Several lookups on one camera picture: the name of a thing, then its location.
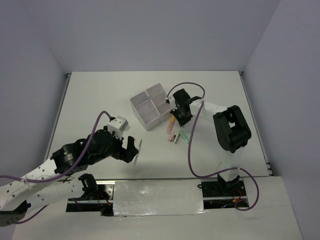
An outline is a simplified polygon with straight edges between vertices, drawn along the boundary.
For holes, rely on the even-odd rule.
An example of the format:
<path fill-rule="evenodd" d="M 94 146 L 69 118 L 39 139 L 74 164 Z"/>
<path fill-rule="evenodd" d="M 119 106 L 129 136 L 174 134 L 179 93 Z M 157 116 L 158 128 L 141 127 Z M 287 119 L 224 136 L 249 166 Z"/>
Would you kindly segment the green gel pen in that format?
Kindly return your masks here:
<path fill-rule="evenodd" d="M 134 160 L 133 160 L 133 164 L 134 164 L 134 165 L 137 164 L 138 157 L 139 157 L 139 154 L 140 154 L 140 152 L 141 152 L 142 143 L 143 143 L 143 140 L 141 139 L 140 142 L 139 142 L 138 148 L 137 148 L 138 153 L 136 154 L 136 156 L 134 157 Z"/>

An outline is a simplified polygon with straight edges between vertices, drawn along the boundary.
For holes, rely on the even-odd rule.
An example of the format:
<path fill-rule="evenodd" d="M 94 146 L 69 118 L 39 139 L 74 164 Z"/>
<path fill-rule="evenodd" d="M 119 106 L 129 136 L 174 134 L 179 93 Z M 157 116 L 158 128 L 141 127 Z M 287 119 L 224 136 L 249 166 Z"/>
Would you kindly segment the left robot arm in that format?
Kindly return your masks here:
<path fill-rule="evenodd" d="M 26 222 L 27 213 L 42 211 L 48 205 L 64 199 L 99 195 L 94 176 L 85 171 L 106 158 L 130 163 L 139 154 L 132 136 L 123 147 L 123 137 L 107 130 L 98 130 L 87 138 L 64 145 L 40 166 L 22 177 L 7 176 L 10 183 L 0 188 L 0 225 L 2 227 Z"/>

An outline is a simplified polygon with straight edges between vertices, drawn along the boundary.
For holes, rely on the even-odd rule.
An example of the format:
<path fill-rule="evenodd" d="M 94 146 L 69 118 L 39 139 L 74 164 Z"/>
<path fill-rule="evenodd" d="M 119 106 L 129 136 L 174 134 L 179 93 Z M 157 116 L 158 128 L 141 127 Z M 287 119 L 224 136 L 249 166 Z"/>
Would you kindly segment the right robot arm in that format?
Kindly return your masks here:
<path fill-rule="evenodd" d="M 216 190 L 223 196 L 230 195 L 239 182 L 239 161 L 244 147 L 252 137 L 252 132 L 239 106 L 219 106 L 205 101 L 200 96 L 190 97 L 185 89 L 167 96 L 165 102 L 170 105 L 172 114 L 183 127 L 195 117 L 191 136 L 196 123 L 203 118 L 213 124 L 217 142 L 226 153 L 217 168 Z"/>

